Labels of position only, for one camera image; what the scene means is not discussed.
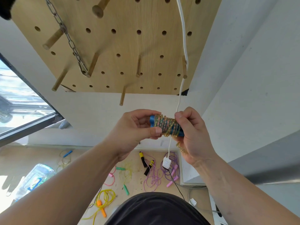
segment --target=forearm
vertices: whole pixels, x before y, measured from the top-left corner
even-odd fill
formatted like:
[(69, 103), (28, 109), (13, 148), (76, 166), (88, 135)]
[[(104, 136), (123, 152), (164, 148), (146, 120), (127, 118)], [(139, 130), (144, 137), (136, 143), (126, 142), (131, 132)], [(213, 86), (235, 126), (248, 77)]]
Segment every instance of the forearm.
[(98, 144), (0, 215), (0, 224), (77, 224), (117, 163)]
[(300, 224), (300, 218), (216, 156), (196, 168), (228, 224)]

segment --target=wooden pegboard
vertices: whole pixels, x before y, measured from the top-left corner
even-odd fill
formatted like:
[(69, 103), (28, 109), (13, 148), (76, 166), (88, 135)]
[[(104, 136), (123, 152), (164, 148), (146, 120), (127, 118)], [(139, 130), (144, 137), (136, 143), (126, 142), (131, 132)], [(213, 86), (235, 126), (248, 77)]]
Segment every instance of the wooden pegboard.
[[(110, 0), (101, 19), (92, 12), (99, 1), (51, 0), (87, 67), (99, 51), (91, 78), (80, 73), (65, 35), (49, 50), (43, 48), (59, 29), (45, 0), (16, 0), (12, 19), (56, 78), (70, 66), (62, 85), (74, 91), (121, 93), (129, 85), (126, 93), (178, 94), (184, 53), (176, 0)], [(181, 2), (186, 33), (191, 33), (187, 36), (189, 69), (183, 86), (186, 90), (221, 0)], [(139, 55), (142, 75), (137, 78)]]

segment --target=green handle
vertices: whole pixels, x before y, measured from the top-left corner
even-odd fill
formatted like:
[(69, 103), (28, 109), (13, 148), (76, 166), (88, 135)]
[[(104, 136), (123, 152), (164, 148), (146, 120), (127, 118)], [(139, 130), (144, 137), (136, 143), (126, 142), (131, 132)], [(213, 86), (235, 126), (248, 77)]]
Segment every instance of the green handle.
[(124, 187), (124, 190), (125, 190), (125, 192), (126, 192), (126, 194), (127, 194), (127, 196), (128, 196), (128, 195), (129, 195), (129, 191), (128, 191), (128, 189), (127, 189), (126, 185), (125, 185), (125, 184), (123, 184), (123, 187)]
[(122, 168), (122, 167), (115, 167), (116, 168), (116, 170), (126, 170), (125, 168)]

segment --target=orange handle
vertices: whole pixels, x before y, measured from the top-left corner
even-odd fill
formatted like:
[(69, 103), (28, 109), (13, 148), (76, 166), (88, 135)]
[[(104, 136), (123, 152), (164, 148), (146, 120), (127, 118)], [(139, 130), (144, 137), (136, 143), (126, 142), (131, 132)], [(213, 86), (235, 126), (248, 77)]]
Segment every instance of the orange handle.
[[(101, 200), (97, 200), (97, 206), (100, 207), (102, 205)], [(104, 218), (106, 218), (106, 213), (104, 211), (104, 208), (101, 209), (102, 215)]]

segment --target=person's right hand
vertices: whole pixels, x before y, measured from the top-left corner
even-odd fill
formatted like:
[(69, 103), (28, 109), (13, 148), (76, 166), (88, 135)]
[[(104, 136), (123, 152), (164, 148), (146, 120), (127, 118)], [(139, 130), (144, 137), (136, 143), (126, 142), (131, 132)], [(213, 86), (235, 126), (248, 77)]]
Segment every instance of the person's right hand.
[(187, 153), (183, 158), (194, 167), (217, 156), (210, 140), (207, 128), (200, 114), (193, 108), (187, 107), (184, 111), (176, 112), (175, 119), (181, 126), (185, 136), (174, 137), (180, 147)]

